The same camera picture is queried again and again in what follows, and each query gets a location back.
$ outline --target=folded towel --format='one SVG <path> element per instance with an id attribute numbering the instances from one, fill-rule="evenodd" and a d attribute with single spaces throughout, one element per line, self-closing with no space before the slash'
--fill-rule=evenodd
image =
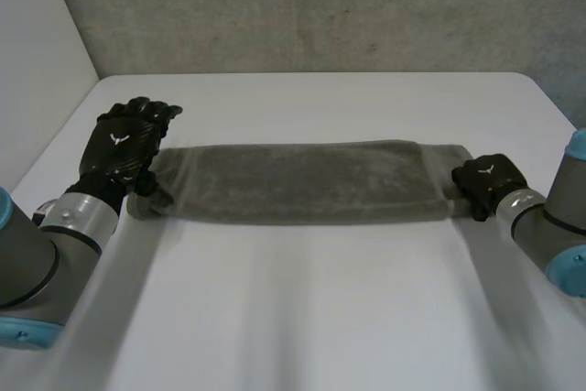
<path id="1" fill-rule="evenodd" d="M 469 215 L 451 171 L 471 158 L 461 146 L 396 140 L 170 148 L 150 167 L 160 189 L 126 206 L 138 219 L 214 223 L 434 221 Z"/>

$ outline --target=white table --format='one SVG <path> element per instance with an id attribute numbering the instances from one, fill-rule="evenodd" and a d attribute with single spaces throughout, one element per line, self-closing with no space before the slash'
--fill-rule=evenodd
<path id="1" fill-rule="evenodd" d="M 573 131 L 513 73 L 121 76 L 101 81 L 13 196 L 77 179 L 97 115 L 184 107 L 164 147 L 408 139 L 502 152 L 547 194 Z M 583 303 L 493 221 L 253 227 L 123 216 L 57 345 L 0 351 L 0 387 L 582 390 Z"/>

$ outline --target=robotic hand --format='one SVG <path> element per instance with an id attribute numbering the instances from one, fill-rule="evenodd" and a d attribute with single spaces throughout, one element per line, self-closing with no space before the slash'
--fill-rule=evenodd
<path id="1" fill-rule="evenodd" d="M 0 345 L 54 343 L 114 233 L 124 197 L 157 190 L 148 167 L 181 110 L 138 97 L 102 114 L 80 179 L 39 228 L 0 189 Z"/>
<path id="2" fill-rule="evenodd" d="M 81 177 L 98 173 L 125 186 L 126 192 L 152 194 L 157 184 L 148 166 L 158 153 L 169 122 L 181 111 L 176 105 L 151 102 L 143 96 L 127 105 L 115 104 L 98 118 L 81 157 Z"/>
<path id="3" fill-rule="evenodd" d="M 552 284 L 586 298 L 586 130 L 575 132 L 566 147 L 547 199 L 504 155 L 466 161 L 452 180 L 470 201 L 474 220 L 493 214 Z"/>

